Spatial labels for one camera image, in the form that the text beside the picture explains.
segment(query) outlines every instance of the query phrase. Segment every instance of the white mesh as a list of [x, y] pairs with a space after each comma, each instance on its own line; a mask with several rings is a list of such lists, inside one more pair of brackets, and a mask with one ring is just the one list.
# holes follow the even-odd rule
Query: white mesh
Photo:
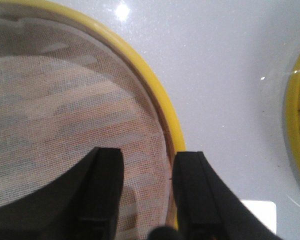
[[131, 70], [60, 23], [0, 19], [0, 206], [43, 187], [93, 147], [121, 148], [116, 239], [164, 224], [170, 165], [163, 129]]

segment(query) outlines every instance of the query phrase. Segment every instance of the white surface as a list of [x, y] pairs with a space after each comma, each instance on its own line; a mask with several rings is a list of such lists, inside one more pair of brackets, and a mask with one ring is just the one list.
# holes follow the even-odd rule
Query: white surface
[[260, 222], [277, 234], [277, 206], [274, 202], [260, 200], [242, 200], [241, 202]]
[[[55, 2], [131, 44], [168, 92], [188, 150], [204, 151], [241, 199], [274, 202], [277, 234], [300, 240], [300, 176], [282, 128], [300, 0]], [[129, 11], [118, 16], [120, 4]]]

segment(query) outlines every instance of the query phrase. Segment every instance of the white table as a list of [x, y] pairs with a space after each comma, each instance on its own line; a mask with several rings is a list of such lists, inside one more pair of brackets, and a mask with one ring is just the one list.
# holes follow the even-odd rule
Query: white table
[[54, 2], [125, 39], [165, 87], [187, 149], [204, 151], [241, 199], [274, 202], [277, 234], [300, 240], [300, 175], [283, 128], [300, 0]]

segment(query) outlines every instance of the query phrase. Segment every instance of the yellow rim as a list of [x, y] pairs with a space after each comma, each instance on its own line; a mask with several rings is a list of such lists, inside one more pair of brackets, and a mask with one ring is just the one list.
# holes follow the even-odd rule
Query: yellow rim
[[175, 152], [185, 151], [186, 145], [181, 131], [181, 127], [172, 106], [172, 103], [160, 84], [159, 80], [152, 72], [147, 63], [140, 57], [140, 55], [121, 37], [112, 32], [109, 28], [103, 24], [97, 22], [93, 18], [90, 18], [78, 11], [72, 10], [68, 7], [46, 1], [46, 0], [0, 0], [0, 4], [18, 4], [22, 6], [28, 6], [38, 9], [43, 9], [48, 12], [52, 12], [61, 16], [64, 16], [70, 20], [73, 20], [81, 25], [85, 26], [90, 31], [93, 31], [106, 39], [112, 46], [114, 46], [119, 52], [127, 58], [131, 64], [138, 70], [138, 72], [145, 79], [146, 83], [150, 87], [153, 95], [156, 97], [160, 108], [166, 119]]
[[290, 81], [286, 91], [285, 117], [287, 134], [291, 149], [297, 166], [300, 170], [300, 122], [299, 122], [299, 100], [300, 100], [300, 56], [293, 68]]

